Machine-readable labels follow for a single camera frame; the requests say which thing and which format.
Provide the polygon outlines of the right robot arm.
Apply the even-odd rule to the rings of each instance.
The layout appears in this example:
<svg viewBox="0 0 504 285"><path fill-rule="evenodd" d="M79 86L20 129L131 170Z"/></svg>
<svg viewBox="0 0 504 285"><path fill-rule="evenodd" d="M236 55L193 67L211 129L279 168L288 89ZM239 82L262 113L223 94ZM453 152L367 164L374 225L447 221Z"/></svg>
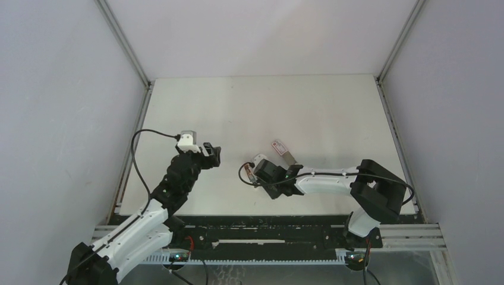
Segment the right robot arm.
<svg viewBox="0 0 504 285"><path fill-rule="evenodd" d="M347 245L358 247L381 224L399 220L408 185L374 160L341 170L319 170L295 164L285 169L267 159L251 165L253 186L262 187L271 199L281 195L334 194L351 197L359 208L350 214L344 230Z"/></svg>

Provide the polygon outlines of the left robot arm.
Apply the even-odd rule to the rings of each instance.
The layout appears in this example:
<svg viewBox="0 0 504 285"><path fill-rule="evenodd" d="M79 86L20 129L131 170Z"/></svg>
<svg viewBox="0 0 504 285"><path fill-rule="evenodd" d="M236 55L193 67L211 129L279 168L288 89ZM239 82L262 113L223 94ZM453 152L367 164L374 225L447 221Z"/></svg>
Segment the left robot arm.
<svg viewBox="0 0 504 285"><path fill-rule="evenodd" d="M201 171L220 166L222 149L209 142L176 149L178 154L148 203L101 239L90 245L79 243L61 284L119 284L158 249L185 242L183 222L174 214L188 200Z"/></svg>

